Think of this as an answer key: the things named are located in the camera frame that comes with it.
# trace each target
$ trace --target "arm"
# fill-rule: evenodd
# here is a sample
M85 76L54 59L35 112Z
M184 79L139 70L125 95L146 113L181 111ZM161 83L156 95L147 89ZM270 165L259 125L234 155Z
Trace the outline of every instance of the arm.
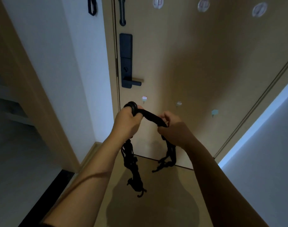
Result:
M69 193L44 220L45 224L55 227L94 225L116 156L124 142L138 131L142 118L140 113L133 117L130 107L117 114L111 134L68 188Z
M217 226L268 227L226 177L207 149L194 137L182 120L171 112L160 116L168 128L158 132L189 156L211 221Z

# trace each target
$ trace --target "wooden door frame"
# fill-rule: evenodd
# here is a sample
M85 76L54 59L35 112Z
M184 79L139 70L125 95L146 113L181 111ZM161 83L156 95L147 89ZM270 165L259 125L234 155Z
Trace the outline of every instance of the wooden door frame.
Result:
M110 76L110 88L113 103L114 117L120 109L119 104L119 75L117 64L117 50L116 50L116 25L115 25L115 0L102 0L105 38L107 47L107 57ZM253 123L266 110L270 103L278 96L278 94L288 84L288 62L278 73L272 83L268 86L266 91L261 95L259 100L254 104L248 114L240 122L234 132L230 135L227 141L215 154L215 160L219 163L223 157L230 151L230 149L240 140L246 131L253 125Z
M0 75L65 170L80 163L0 0Z

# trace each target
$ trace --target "white round sticker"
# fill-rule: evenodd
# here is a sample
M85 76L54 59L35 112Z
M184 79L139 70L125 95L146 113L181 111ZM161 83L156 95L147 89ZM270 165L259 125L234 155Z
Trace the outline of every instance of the white round sticker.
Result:
M152 4L156 9L161 9L164 5L164 0L153 0Z
M265 2L257 4L252 10L253 17L261 17L267 10L268 4Z
M207 11L209 6L210 6L209 0L200 0L199 4L198 4L198 10L199 10L199 12L203 12L204 13L204 12Z

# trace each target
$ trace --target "hand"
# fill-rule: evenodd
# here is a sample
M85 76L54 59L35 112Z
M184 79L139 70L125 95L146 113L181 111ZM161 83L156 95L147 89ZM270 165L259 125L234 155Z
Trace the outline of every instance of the hand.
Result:
M126 142L138 131L142 118L141 113L133 116L131 107L122 108L116 115L110 135L119 138L123 143Z
M195 139L179 116L165 111L159 117L163 119L168 127L159 126L158 133L163 135L171 144L185 149L185 146Z

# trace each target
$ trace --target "black belt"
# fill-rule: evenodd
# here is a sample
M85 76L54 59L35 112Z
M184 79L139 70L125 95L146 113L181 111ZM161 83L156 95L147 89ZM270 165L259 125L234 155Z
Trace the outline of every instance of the black belt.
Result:
M166 123L160 117L144 109L138 109L138 106L135 102L131 101L127 103L124 107L131 107L133 116L135 116L137 113L141 113L147 120L154 122L155 124L157 124L157 126L167 127ZM162 136L162 139L166 141L167 153L164 158L161 158L158 161L160 165L158 165L156 170L152 171L153 173L163 169L164 167L174 166L177 161L175 155L175 145L172 145L170 142L168 142L164 136ZM133 145L131 144L130 139L128 139L121 147L121 153L124 158L124 166L127 169L130 169L133 174L133 177L128 179L127 185L130 184L135 191L142 192L141 195L138 195L138 197L140 198L143 196L144 192L146 192L146 189L143 188L143 183L138 172L138 159L133 154ZM171 161L165 162L168 157L171 158Z

